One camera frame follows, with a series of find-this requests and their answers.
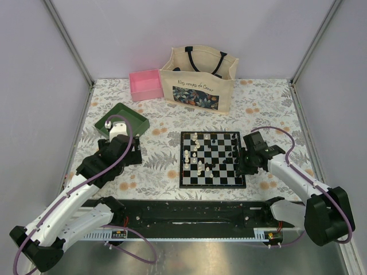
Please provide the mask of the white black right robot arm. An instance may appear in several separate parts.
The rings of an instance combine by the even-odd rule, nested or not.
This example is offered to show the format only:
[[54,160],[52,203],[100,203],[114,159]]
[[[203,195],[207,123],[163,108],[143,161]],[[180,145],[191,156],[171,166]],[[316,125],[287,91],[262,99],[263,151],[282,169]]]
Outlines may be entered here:
[[347,193],[302,172],[290,162],[289,154],[278,146],[260,151],[242,148],[239,152],[237,174],[255,175],[263,169],[285,183],[302,201],[298,205],[285,199],[271,199],[269,207],[261,212],[262,222],[269,227],[280,221],[294,225],[318,246],[350,242],[355,225]]

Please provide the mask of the black white chess board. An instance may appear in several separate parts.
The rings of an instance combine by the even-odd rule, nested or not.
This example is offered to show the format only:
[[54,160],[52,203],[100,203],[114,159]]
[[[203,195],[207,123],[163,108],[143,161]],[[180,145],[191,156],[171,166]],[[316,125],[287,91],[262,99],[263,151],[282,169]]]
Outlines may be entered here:
[[[240,133],[231,131],[180,134],[180,188],[246,188],[245,176],[236,176],[241,149]],[[185,169],[185,150],[189,151],[189,168]]]

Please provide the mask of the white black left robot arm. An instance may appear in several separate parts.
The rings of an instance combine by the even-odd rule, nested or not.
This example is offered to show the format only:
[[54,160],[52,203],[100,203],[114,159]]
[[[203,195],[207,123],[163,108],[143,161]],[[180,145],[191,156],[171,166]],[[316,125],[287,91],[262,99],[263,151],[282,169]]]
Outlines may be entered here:
[[27,226],[15,226],[9,236],[18,250],[13,262],[24,255],[40,272],[54,267],[63,254],[98,227],[119,226],[125,222],[125,206],[113,196],[102,198],[88,213],[71,221],[72,215],[108,182],[112,182],[132,164],[141,163],[139,139],[131,124],[121,118],[105,122],[108,139],[98,141],[98,151],[83,159],[76,174],[58,197]]

